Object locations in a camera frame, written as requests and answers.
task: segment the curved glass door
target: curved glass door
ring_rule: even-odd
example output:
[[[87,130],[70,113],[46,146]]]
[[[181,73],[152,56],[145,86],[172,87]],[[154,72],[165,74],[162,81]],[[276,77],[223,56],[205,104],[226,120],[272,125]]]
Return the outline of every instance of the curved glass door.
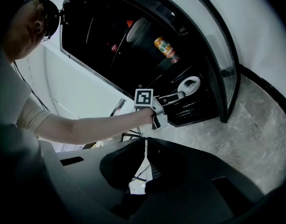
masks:
[[[239,61],[230,32],[219,12],[209,0],[171,0],[202,33],[218,64],[229,117],[239,88]]]

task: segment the marble floor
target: marble floor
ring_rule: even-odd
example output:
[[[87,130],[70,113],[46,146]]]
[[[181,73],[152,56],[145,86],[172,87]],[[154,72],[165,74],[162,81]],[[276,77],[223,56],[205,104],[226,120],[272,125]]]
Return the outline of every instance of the marble floor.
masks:
[[[227,124],[219,118],[185,127],[168,126],[143,136],[172,141],[212,153],[236,168],[264,192],[286,177],[286,115],[254,82],[242,76],[238,98]]]

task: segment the man's arm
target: man's arm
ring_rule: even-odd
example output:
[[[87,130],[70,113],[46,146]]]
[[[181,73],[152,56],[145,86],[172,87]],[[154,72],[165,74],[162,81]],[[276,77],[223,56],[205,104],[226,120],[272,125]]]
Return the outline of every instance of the man's arm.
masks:
[[[54,142],[88,144],[151,124],[153,115],[154,112],[150,108],[106,118],[73,120],[50,115],[39,125],[35,134]]]

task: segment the red object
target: red object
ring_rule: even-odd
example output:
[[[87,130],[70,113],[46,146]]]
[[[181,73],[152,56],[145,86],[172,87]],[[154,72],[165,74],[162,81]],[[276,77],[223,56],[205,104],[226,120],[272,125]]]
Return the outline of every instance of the red object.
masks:
[[[179,57],[179,56],[177,56],[177,55],[175,55],[174,57],[172,57],[172,58],[171,58],[171,62],[172,62],[172,64],[177,63],[179,60],[180,60],[180,57]]]
[[[112,48],[111,48],[112,52],[116,52],[117,49],[118,49],[118,46],[116,44],[113,45]]]
[[[127,22],[128,28],[130,28],[133,24],[133,21],[126,21],[126,22]]]

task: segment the white t-shirt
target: white t-shirt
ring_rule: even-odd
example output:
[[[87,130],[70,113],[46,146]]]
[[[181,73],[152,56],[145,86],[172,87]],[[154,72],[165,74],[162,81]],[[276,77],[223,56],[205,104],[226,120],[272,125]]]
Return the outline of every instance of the white t-shirt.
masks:
[[[32,98],[29,98],[21,110],[16,125],[35,133],[39,125],[50,115],[52,115],[51,112],[44,110]]]

